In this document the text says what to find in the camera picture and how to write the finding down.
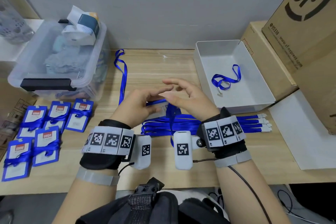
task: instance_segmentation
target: wooden table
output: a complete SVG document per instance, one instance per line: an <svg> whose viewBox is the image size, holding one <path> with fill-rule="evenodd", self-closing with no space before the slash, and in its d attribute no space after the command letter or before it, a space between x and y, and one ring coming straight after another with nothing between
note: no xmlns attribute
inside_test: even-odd
<svg viewBox="0 0 336 224"><path fill-rule="evenodd" d="M125 50L122 56L128 67L126 91L141 87L162 86L161 80L179 77L200 85L196 73L193 50ZM59 161L31 169L25 179L1 182L0 195L68 192L78 171L80 150L89 131L99 121L109 118L118 106L122 73L111 63L103 97L95 106L84 133L65 130ZM38 105L50 105L39 99ZM302 171L295 162L268 110L264 110L273 125L270 133L247 134L246 145L268 184L335 182L336 169ZM193 159L212 156L206 149L194 150ZM194 163L190 171L175 168L174 150L169 137L156 137L152 142L152 163L149 168L136 170L127 167L120 178L118 190L132 190L138 184L155 177L165 183L165 188L218 186L213 162Z"/></svg>

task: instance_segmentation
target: red logo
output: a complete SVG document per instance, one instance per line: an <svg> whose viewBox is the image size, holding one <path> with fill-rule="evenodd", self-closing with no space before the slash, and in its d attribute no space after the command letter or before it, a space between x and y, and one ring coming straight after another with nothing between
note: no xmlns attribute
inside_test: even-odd
<svg viewBox="0 0 336 224"><path fill-rule="evenodd" d="M25 149L25 145L24 144L18 144L15 146L15 151L20 151L20 150L24 150Z"/></svg>
<svg viewBox="0 0 336 224"><path fill-rule="evenodd" d="M79 108L81 108L81 109L85 109L85 110L86 110L86 108L87 108L87 104L79 104Z"/></svg>
<svg viewBox="0 0 336 224"><path fill-rule="evenodd" d="M56 106L56 111L64 111L64 106L63 105Z"/></svg>
<svg viewBox="0 0 336 224"><path fill-rule="evenodd" d="M41 110L34 110L31 115L40 115Z"/></svg>
<svg viewBox="0 0 336 224"><path fill-rule="evenodd" d="M49 138L49 137L52 137L53 136L53 132L46 132L46 133L43 133L43 138Z"/></svg>

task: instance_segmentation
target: transparent plastic bin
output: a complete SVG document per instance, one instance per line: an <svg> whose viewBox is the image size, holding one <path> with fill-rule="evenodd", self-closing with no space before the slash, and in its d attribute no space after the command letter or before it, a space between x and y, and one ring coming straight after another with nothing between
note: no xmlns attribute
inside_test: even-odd
<svg viewBox="0 0 336 224"><path fill-rule="evenodd" d="M103 93L111 56L106 25L101 23L95 45L82 45L79 51L63 46L66 54L59 52L62 56L56 57L58 53L55 53L53 45L65 26L67 24L55 20L45 20L22 51L17 65L8 76L8 82L51 101L76 98L98 101ZM51 66L60 72L46 65L50 55L58 59Z"/></svg>

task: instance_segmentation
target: gray band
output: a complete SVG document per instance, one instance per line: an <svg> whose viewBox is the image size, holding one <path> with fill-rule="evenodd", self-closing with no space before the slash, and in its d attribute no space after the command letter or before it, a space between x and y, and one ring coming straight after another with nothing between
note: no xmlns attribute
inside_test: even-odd
<svg viewBox="0 0 336 224"><path fill-rule="evenodd" d="M252 156L248 150L243 151L241 153L238 153L236 155L227 157L227 158L222 158L218 159L215 162L216 167L228 167L235 165L240 162L245 162L252 159Z"/></svg>
<svg viewBox="0 0 336 224"><path fill-rule="evenodd" d="M84 167L79 167L76 178L94 184L114 186L118 184L120 176L98 174Z"/></svg>

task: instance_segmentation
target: transparent bottle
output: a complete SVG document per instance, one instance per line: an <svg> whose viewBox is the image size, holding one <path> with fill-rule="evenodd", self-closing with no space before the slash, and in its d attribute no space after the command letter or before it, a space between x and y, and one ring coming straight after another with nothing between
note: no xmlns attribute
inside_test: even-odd
<svg viewBox="0 0 336 224"><path fill-rule="evenodd" d="M0 0L0 35L10 44L27 42L34 35L34 31L8 0Z"/></svg>

